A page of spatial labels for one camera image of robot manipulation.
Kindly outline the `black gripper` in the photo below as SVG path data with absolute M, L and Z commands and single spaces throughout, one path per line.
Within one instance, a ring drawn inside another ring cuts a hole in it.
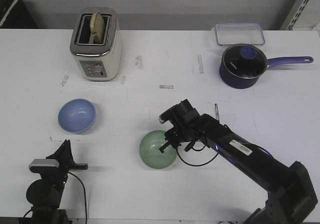
M 89 167 L 86 163 L 74 161 L 70 140 L 64 140 L 60 147 L 45 160 L 58 163 L 58 166 L 49 171 L 47 175 L 47 178 L 52 182 L 66 182 L 70 170 L 87 170 Z
M 167 148 L 174 151 L 173 143 L 189 142 L 184 148 L 184 151 L 188 152 L 194 147 L 196 141 L 207 142 L 204 134 L 196 126 L 200 114 L 190 102 L 185 99 L 174 106 L 176 106 L 175 119 L 171 121 L 173 127 L 165 132 L 167 141 L 159 148 L 162 154 Z

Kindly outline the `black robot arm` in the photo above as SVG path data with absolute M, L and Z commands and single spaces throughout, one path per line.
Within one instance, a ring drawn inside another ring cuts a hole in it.
M 60 209 L 62 195 L 71 170 L 87 170 L 88 164 L 73 159 L 71 141 L 64 140 L 60 147 L 44 159 L 34 159 L 28 166 L 32 173 L 40 174 L 26 191 L 26 199 L 32 204 L 27 213 L 30 224 L 71 224 L 65 209 Z
M 201 141 L 267 191 L 265 207 L 253 212 L 246 224 L 301 224 L 316 207 L 318 199 L 301 162 L 287 167 L 212 116 L 200 115 L 188 100 L 163 112 L 159 121 L 173 125 L 164 134 L 166 143 L 161 152 L 168 146 L 176 149 L 183 142 L 188 142 L 185 151 L 189 151 Z

